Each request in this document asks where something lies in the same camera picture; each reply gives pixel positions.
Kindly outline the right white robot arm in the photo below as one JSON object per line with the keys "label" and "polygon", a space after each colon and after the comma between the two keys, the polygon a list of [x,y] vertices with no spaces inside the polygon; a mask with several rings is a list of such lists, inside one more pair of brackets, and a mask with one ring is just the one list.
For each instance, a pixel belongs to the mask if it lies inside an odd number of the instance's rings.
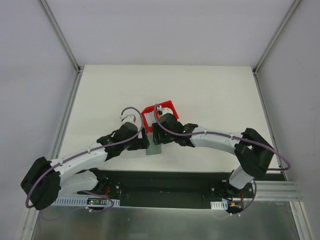
{"label": "right white robot arm", "polygon": [[274,156],[271,145],[253,128],[234,133],[213,131],[194,123],[183,125],[173,114],[166,113],[152,124],[152,131],[155,145],[175,142],[182,147],[210,148],[234,155],[239,166],[225,183],[226,194],[233,198],[247,183],[267,173]]}

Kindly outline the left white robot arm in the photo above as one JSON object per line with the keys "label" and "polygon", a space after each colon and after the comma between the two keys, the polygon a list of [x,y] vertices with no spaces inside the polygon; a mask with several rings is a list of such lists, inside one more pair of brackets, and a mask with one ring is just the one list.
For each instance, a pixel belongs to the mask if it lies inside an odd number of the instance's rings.
{"label": "left white robot arm", "polygon": [[95,166],[118,157],[125,150],[143,150],[148,146],[145,127],[125,122],[119,129],[98,138],[83,152],[51,160],[40,157],[20,184],[26,194],[25,205],[40,211],[68,194],[89,191],[106,196],[110,183]]}

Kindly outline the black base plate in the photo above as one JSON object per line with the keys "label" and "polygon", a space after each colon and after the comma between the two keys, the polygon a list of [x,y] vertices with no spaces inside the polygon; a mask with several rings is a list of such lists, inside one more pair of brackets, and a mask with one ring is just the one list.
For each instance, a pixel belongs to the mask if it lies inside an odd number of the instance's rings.
{"label": "black base plate", "polygon": [[122,207],[209,209],[212,202],[251,199],[253,185],[227,192],[224,172],[95,170],[98,184],[88,190],[119,200]]}

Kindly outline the right aluminium frame post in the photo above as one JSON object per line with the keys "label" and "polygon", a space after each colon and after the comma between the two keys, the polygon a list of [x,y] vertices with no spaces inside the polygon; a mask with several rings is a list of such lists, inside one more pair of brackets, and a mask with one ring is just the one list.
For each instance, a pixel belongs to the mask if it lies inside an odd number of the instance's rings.
{"label": "right aluminium frame post", "polygon": [[286,11],[284,17],[280,21],[278,27],[276,28],[274,34],[272,35],[270,41],[268,42],[266,48],[264,49],[262,55],[260,56],[256,65],[252,68],[253,75],[256,76],[261,67],[263,66],[264,62],[267,60],[267,57],[275,47],[277,41],[279,40],[280,36],[282,35],[283,31],[285,30],[286,26],[289,24],[290,20],[294,16],[295,12],[297,11],[298,7],[301,5],[302,0],[293,0]]}

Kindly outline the aluminium frame post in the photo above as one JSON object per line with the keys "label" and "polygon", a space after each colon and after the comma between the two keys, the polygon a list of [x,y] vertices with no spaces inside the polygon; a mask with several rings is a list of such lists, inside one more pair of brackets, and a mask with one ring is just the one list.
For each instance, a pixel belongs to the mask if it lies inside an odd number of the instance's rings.
{"label": "aluminium frame post", "polygon": [[280,36],[282,35],[283,31],[285,30],[286,26],[289,24],[290,20],[294,16],[295,12],[297,11],[298,7],[301,5],[302,0],[293,0],[286,11],[284,17],[280,21],[278,27],[276,28],[274,34],[272,35],[270,41],[268,42],[266,48],[264,49],[262,55],[260,56],[256,65],[252,68],[253,75],[256,76],[261,67],[263,66],[264,62],[267,60],[267,57],[275,47],[277,41],[279,40]]}
{"label": "aluminium frame post", "polygon": [[65,35],[61,29],[61,27],[59,26],[59,23],[49,5],[49,2],[47,0],[38,0],[38,3],[40,5],[40,7],[42,8],[50,26],[53,29],[54,34],[56,35],[63,51],[65,52],[68,60],[70,61],[72,67],[74,68],[76,73],[80,73],[82,68],[80,66],[80,64],[78,63],[78,61],[76,60],[76,57],[67,41],[67,39],[65,38]]}

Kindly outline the left aluminium frame post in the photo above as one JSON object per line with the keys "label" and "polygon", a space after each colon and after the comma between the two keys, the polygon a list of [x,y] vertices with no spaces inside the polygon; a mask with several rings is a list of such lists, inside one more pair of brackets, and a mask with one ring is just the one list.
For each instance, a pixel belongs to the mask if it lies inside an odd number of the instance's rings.
{"label": "left aluminium frame post", "polygon": [[54,34],[56,35],[63,51],[65,52],[68,60],[70,61],[72,67],[74,68],[76,73],[80,73],[82,68],[80,66],[80,64],[78,63],[78,61],[76,60],[76,57],[67,41],[67,39],[65,38],[65,35],[61,29],[61,27],[59,26],[59,23],[49,5],[49,2],[47,0],[38,0],[38,3],[40,5],[40,7],[42,8],[50,26],[53,29]]}

